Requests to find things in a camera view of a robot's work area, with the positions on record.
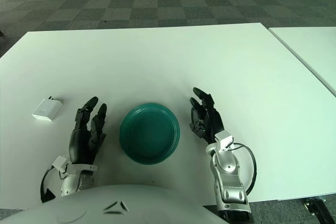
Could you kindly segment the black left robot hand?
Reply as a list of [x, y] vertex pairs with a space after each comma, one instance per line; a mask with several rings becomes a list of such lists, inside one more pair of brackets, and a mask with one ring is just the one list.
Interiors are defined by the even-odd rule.
[[98, 97], [92, 97], [77, 110], [75, 127], [69, 142], [69, 157], [73, 164], [92, 165], [106, 137], [106, 134], [103, 133], [103, 127], [107, 105], [103, 103], [97, 114], [90, 117], [97, 103]]

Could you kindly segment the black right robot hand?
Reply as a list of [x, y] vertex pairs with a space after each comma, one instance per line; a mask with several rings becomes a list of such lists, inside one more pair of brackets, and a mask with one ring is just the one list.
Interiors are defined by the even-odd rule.
[[215, 134], [224, 130], [219, 112], [214, 108], [214, 100], [210, 94], [194, 87], [194, 94], [201, 100], [201, 104], [191, 97], [191, 123], [190, 128], [199, 138], [207, 144], [215, 143]]

